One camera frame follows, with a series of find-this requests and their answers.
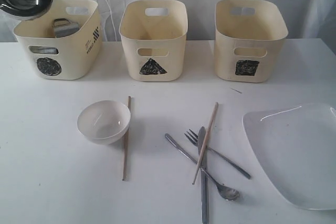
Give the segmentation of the steel table knife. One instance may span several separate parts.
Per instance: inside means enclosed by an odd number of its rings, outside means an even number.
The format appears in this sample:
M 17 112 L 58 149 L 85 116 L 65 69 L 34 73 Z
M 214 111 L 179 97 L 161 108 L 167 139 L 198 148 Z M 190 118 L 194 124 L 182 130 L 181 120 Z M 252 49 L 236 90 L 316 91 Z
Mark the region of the steel table knife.
M 200 155 L 203 140 L 206 134 L 205 127 L 201 127 L 198 132 L 198 154 Z M 208 196 L 207 196 L 207 176 L 206 174 L 201 171 L 201 210 L 202 210 L 202 223 L 208 223 L 209 216 L 208 216 Z

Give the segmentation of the white plastic bowl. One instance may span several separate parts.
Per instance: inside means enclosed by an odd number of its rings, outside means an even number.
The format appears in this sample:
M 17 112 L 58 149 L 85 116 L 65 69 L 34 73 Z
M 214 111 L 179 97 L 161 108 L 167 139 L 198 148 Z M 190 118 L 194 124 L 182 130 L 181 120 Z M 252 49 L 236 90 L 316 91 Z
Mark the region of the white plastic bowl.
M 89 105 L 79 114 L 77 129 L 87 140 L 109 145 L 125 135 L 130 120 L 128 106 L 118 101 L 103 100 Z

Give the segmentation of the steel mug with loop handle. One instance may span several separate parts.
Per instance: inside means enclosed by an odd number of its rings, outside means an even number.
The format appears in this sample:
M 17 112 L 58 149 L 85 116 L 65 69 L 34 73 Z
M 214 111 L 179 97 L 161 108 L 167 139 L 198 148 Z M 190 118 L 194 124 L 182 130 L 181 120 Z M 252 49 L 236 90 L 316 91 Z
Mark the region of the steel mug with loop handle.
M 80 29 L 77 22 L 73 22 L 67 18 L 54 19 L 52 26 L 56 38 L 70 36 Z

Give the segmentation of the steel mug with wire handle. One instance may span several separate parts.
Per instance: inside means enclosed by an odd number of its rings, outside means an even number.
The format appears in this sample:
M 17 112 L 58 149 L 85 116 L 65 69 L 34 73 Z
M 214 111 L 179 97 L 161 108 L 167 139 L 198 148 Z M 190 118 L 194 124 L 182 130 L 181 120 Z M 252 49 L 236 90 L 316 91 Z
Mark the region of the steel mug with wire handle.
M 30 46 L 29 50 L 32 53 L 44 55 L 57 55 L 59 53 L 58 49 L 55 47 Z

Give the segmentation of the wooden chopstick left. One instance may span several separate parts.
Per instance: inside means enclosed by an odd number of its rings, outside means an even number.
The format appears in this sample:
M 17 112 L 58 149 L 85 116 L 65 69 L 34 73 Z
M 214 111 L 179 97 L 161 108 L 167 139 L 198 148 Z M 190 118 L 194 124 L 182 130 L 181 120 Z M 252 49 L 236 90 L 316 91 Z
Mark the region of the wooden chopstick left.
M 127 179 L 127 159 L 128 159 L 128 145 L 129 145 L 129 129 L 127 129 L 124 135 L 123 147 L 124 147 L 124 157 L 123 157 L 123 176 L 122 181 Z

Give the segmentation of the wooden chopstick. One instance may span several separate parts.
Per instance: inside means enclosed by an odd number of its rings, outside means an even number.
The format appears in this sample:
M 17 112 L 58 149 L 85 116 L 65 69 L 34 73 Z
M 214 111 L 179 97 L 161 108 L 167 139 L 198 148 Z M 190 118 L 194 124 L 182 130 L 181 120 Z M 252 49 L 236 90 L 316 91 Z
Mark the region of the wooden chopstick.
M 122 181 L 127 179 L 127 159 L 128 159 L 128 145 L 129 145 L 129 129 L 127 129 L 124 135 L 123 147 L 124 147 L 124 157 L 123 157 L 123 176 Z
M 218 102 L 215 102 L 214 109 L 213 109 L 213 112 L 212 112 L 212 116 L 211 116 L 211 119 L 209 121 L 208 128 L 206 130 L 206 134 L 205 134 L 205 137 L 204 137 L 204 140 L 203 140 L 201 152 L 200 152 L 199 158 L 197 160 L 196 172 L 195 172 L 195 175 L 194 175 L 194 179 L 193 179 L 192 185 L 195 185 L 195 182 L 196 182 L 196 179 L 197 179 L 197 176 L 198 176 L 198 171 L 199 171 L 199 169 L 201 167 L 201 164 L 202 164 L 202 161 L 203 161 L 203 157 L 204 157 L 204 153 L 205 153 L 205 150 L 206 150 L 206 146 L 207 146 L 207 143 L 209 141 L 210 134 L 211 134 L 211 128 L 212 128 L 213 123 L 214 123 L 215 118 L 216 118 L 218 106 L 219 106 Z

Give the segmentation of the steel fork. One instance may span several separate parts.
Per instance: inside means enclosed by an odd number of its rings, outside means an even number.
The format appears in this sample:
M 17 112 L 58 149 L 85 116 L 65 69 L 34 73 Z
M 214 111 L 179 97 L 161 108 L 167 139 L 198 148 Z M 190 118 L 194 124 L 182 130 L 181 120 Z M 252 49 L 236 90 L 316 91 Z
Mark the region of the steel fork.
M 193 145 L 198 146 L 198 135 L 194 131 L 189 129 L 186 133 L 184 133 L 184 135 Z M 207 149 L 211 151 L 212 153 L 216 154 L 217 156 L 219 156 L 220 158 L 222 158 L 223 160 L 225 160 L 227 163 L 229 163 L 234 169 L 239 171 L 244 177 L 246 177 L 247 179 L 252 179 L 252 176 L 247 171 L 242 169 L 239 165 L 231 161 L 229 158 L 227 158 L 226 156 L 224 156 L 223 154 L 221 154 L 220 152 L 214 150 L 213 148 L 209 146 L 207 146 Z

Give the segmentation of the wooden chopstick right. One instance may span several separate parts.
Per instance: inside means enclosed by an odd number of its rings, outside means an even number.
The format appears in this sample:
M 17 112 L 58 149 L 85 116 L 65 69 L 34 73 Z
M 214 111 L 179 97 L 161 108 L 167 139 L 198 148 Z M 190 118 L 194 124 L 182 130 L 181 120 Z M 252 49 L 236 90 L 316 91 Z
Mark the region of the wooden chopstick right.
M 213 123 L 214 123 L 215 118 L 216 118 L 218 106 L 219 106 L 218 102 L 215 102 L 214 109 L 213 109 L 213 112 L 212 112 L 212 116 L 211 116 L 211 119 L 209 121 L 208 128 L 206 130 L 206 134 L 205 134 L 205 137 L 204 137 L 204 140 L 203 140 L 201 152 L 200 152 L 199 158 L 197 160 L 196 172 L 195 172 L 195 175 L 194 175 L 194 179 L 193 179 L 192 185 L 195 185 L 195 182 L 196 182 L 196 179 L 197 179 L 197 176 L 198 176 L 198 171 L 199 171 L 199 169 L 201 167 L 201 164 L 202 164 L 202 161 L 203 161 L 203 157 L 204 157 L 204 153 L 205 153 L 205 150 L 206 150 L 206 146 L 207 146 L 207 143 L 209 141 L 210 134 L 211 134 L 211 128 L 212 128 Z

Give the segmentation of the cream bin with black triangle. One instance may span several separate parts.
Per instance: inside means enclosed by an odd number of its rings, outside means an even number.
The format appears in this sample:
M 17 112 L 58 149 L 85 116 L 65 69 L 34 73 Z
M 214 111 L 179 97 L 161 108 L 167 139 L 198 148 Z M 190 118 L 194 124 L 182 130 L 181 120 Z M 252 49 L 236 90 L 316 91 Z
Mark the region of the cream bin with black triangle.
M 177 0 L 139 0 L 124 10 L 119 33 L 131 78 L 173 81 L 183 71 L 187 10 Z

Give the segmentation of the cream bin with black circle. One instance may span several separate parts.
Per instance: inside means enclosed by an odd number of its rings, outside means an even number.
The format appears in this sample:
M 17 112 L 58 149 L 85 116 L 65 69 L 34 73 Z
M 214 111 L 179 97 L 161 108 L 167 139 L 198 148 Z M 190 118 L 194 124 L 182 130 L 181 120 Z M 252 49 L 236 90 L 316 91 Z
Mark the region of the cream bin with black circle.
M 56 38 L 53 21 L 67 18 L 80 29 Z M 90 70 L 102 45 L 98 3 L 93 0 L 54 0 L 40 18 L 20 22 L 13 33 L 22 46 L 35 73 L 45 79 L 76 80 Z M 57 55 L 35 54 L 30 46 L 55 47 Z

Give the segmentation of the cream bin with black square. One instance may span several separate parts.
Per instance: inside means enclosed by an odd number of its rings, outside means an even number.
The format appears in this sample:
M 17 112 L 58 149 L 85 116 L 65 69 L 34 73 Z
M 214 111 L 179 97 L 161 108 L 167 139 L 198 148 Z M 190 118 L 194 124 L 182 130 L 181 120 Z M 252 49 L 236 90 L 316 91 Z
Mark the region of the cream bin with black square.
M 227 81 L 266 81 L 288 36 L 279 8 L 265 0 L 221 0 L 215 8 L 214 67 Z

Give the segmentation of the steel spoon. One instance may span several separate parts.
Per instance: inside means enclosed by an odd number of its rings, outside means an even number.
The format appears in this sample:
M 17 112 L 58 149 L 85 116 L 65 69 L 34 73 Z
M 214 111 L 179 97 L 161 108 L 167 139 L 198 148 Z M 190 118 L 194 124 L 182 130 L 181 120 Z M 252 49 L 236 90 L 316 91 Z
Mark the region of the steel spoon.
M 179 152 L 181 152 L 185 157 L 191 160 L 194 164 L 197 164 L 196 159 L 194 159 L 184 148 L 182 148 L 176 140 L 171 137 L 168 133 L 165 133 L 165 139 L 169 141 Z M 213 176 L 203 167 L 200 166 L 200 170 L 205 173 L 205 175 L 211 179 L 211 181 L 217 187 L 218 193 L 222 198 L 228 201 L 235 201 L 240 197 L 240 193 L 238 190 L 233 189 L 231 187 L 227 187 L 224 184 L 220 184 Z

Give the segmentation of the white square plate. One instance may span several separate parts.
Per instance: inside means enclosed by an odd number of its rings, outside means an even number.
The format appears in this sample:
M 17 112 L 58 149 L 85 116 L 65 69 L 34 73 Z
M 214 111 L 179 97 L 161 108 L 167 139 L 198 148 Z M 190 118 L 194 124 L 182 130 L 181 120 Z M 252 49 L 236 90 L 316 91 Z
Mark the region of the white square plate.
M 290 204 L 335 210 L 335 108 L 310 103 L 248 112 L 243 127 L 266 176 Z

